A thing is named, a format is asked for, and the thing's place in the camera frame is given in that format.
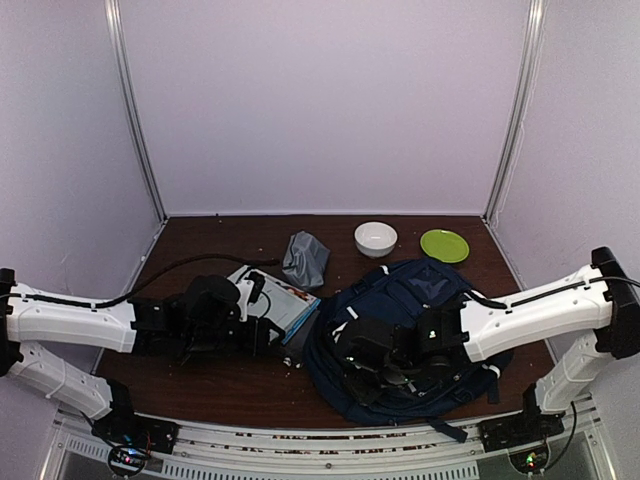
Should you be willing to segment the grey zip pouch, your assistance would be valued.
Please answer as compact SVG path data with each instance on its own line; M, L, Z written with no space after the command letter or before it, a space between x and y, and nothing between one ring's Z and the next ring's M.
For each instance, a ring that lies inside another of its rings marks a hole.
M287 246L282 271L288 282L304 291L324 286L330 250L304 230L293 234Z

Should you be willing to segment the navy blue student backpack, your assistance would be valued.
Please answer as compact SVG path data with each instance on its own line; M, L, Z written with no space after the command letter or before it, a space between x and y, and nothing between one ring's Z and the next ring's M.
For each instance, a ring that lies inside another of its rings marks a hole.
M361 426L425 421L459 443L464 430L443 415L482 395L499 400L499 378L511 363L506 350L473 362L460 323L472 285L452 267L428 257L381 265L323 300L303 350L303 363L323 399ZM361 405L344 387L344 362L411 363L420 373L412 397Z

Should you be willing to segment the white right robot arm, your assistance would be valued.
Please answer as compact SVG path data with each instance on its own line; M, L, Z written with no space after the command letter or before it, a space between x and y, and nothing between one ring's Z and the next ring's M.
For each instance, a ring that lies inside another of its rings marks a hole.
M486 450L557 435L562 418L583 387L611 361L639 352L638 282L628 278L607 247L591 253L589 265L563 280L502 299L471 288L441 304L426 304L411 324L391 306L425 289L424 275L386 274L384 287L345 307L331 333L338 357L381 388L405 388L436 375L469 367L499 376L497 360L515 347L582 331L544 377L523 394L521 412L480 423Z

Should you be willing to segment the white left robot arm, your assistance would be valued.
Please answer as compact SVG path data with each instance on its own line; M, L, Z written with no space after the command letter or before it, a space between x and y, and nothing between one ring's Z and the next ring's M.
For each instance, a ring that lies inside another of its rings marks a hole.
M86 416L94 435L123 446L157 447L156 428L134 411L123 384L95 377L46 351L45 341L89 345L118 353L167 353L180 361L234 347L270 351L286 332L250 305L263 295L264 277L233 282L198 276L164 300L124 296L110 301L54 297L1 272L1 373Z

